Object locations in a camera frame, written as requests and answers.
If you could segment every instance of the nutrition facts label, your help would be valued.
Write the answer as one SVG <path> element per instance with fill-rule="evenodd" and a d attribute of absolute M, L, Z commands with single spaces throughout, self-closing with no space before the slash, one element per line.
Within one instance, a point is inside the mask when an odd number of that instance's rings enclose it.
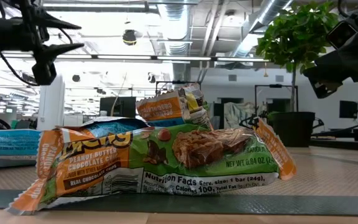
<path fill-rule="evenodd" d="M 158 176 L 143 173 L 142 193 L 169 193 L 183 195 L 218 194 L 228 190 L 271 184 L 278 173 L 241 174 L 220 177 L 188 177 L 178 174 Z"/>

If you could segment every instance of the black plant pot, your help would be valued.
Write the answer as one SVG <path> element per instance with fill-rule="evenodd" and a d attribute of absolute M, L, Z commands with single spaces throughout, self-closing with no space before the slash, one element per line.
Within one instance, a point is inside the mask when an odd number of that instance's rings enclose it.
<path fill-rule="evenodd" d="M 312 112 L 287 112 L 271 115 L 269 121 L 286 147 L 309 147 L 315 115 Z"/>

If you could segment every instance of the potted plant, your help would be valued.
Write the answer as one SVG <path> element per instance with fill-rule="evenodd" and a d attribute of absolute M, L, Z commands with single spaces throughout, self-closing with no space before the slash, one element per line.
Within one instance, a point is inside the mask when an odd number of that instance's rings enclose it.
<path fill-rule="evenodd" d="M 332 8 L 331 2 L 292 4 L 290 10 L 280 11 L 258 39 L 256 54 L 292 73 L 291 112 L 272 115 L 273 128 L 286 146 L 309 144 L 314 113 L 294 112 L 296 72 L 313 67 L 313 61 L 330 46 L 326 35 L 338 22 L 337 15 L 330 12 Z"/>

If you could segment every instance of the green leaves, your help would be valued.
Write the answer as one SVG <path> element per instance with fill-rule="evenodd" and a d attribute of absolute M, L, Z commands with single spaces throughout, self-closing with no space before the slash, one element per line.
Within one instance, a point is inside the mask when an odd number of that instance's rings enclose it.
<path fill-rule="evenodd" d="M 331 2 L 307 5 L 293 3 L 291 10 L 281 10 L 267 28 L 265 35 L 258 40 L 257 55 L 293 70 L 293 62 L 301 72 L 314 66 L 313 61 L 328 47 L 326 34 L 337 24 L 337 15 L 330 13 Z"/>

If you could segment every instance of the gray mat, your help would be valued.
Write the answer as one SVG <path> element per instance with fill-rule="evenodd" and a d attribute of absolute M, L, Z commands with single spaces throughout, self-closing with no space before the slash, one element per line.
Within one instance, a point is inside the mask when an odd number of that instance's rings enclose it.
<path fill-rule="evenodd" d="M 6 208 L 21 190 L 0 190 L 0 208 Z M 186 197 L 174 195 L 120 194 L 62 204 L 51 210 L 213 213 L 264 215 L 346 215 L 358 216 L 358 197 L 215 195 Z"/>

